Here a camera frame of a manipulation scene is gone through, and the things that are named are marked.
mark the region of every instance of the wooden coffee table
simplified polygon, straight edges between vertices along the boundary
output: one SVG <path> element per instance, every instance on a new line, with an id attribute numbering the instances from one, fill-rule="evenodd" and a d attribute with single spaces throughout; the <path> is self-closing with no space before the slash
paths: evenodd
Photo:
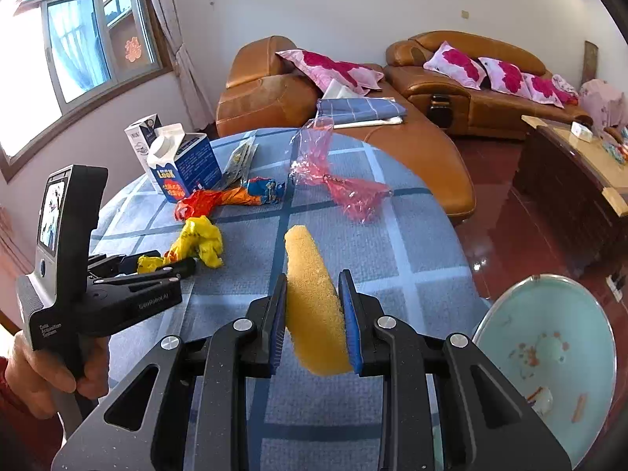
<path id="1" fill-rule="evenodd" d="M 628 165 L 570 126 L 524 115 L 530 124 L 513 186 L 534 199 L 560 237 L 570 272 L 628 250 Z"/>

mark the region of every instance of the snack wrapper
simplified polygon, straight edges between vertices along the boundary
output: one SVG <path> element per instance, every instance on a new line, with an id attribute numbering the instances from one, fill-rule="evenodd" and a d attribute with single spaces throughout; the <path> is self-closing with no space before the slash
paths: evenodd
<path id="1" fill-rule="evenodd" d="M 231 152 L 221 180 L 214 186 L 215 191 L 226 190 L 239 179 L 241 180 L 239 185 L 244 186 L 246 181 L 249 180 L 250 162 L 253 160 L 257 150 L 257 146 L 254 145 L 255 133 L 256 131 L 253 131 L 252 136 L 240 142 L 235 150 Z"/>
<path id="2" fill-rule="evenodd" d="M 290 165 L 290 177 L 295 185 L 324 184 L 334 202 L 350 219 L 371 221 L 386 196 L 393 191 L 386 184 L 364 179 L 346 179 L 331 173 L 327 156 L 332 141 L 334 121 L 328 117 L 310 120 L 294 136 L 299 140 L 299 153 Z"/>
<path id="3" fill-rule="evenodd" d="M 277 203 L 283 198 L 286 183 L 275 179 L 254 177 L 241 188 L 222 192 L 198 190 L 175 206 L 175 220 L 208 216 L 217 205 L 263 205 Z"/>
<path id="4" fill-rule="evenodd" d="M 187 257 L 199 257 L 207 267 L 221 267 L 222 235 L 205 216 L 188 218 L 181 234 L 163 257 L 141 256 L 137 259 L 137 272 L 152 272 L 162 265 Z"/>

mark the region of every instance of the pink floral pillow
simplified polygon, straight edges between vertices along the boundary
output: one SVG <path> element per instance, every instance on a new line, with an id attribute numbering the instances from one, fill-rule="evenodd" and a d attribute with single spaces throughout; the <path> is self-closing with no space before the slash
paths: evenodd
<path id="1" fill-rule="evenodd" d="M 444 74 L 462 86 L 474 90 L 479 90 L 486 78 L 486 73 L 479 64 L 460 50 L 451 47 L 446 40 L 434 56 L 423 64 L 423 69 Z"/>
<path id="2" fill-rule="evenodd" d="M 379 90 L 378 81 L 384 75 L 368 67 L 351 62 L 335 62 L 331 58 L 312 53 L 305 49 L 288 49 L 277 54 L 290 60 L 297 69 L 303 71 L 323 93 L 332 80 L 336 80 L 359 95 L 368 94 L 369 90 Z"/>
<path id="3" fill-rule="evenodd" d="M 526 86 L 535 103 L 553 104 L 559 108 L 564 108 L 563 103 L 560 102 L 555 93 L 556 88 L 551 80 L 544 80 L 532 74 L 523 74 L 523 78 L 526 80 Z"/>
<path id="4" fill-rule="evenodd" d="M 491 79 L 492 90 L 532 99 L 526 81 L 516 65 L 494 58 L 480 57 L 478 60 L 486 67 L 486 72 Z"/>

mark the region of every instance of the red sleeve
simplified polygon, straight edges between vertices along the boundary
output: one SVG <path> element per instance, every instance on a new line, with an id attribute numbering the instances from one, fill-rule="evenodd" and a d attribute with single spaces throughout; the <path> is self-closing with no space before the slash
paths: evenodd
<path id="1" fill-rule="evenodd" d="M 4 379 L 7 360 L 0 357 L 0 416 L 15 431 L 15 435 L 32 452 L 45 469 L 50 469 L 52 459 L 64 437 L 61 422 L 57 416 L 49 420 L 37 420 L 28 408 L 13 394 Z"/>

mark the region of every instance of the folded blue cloth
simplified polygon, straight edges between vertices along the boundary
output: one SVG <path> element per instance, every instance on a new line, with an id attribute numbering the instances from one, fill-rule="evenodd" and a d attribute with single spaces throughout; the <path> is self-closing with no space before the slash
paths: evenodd
<path id="1" fill-rule="evenodd" d="M 334 124 L 349 124 L 368 120 L 404 117 L 406 108 L 394 101 L 356 97 L 354 99 L 319 99 L 316 104 L 319 117 L 331 117 Z"/>

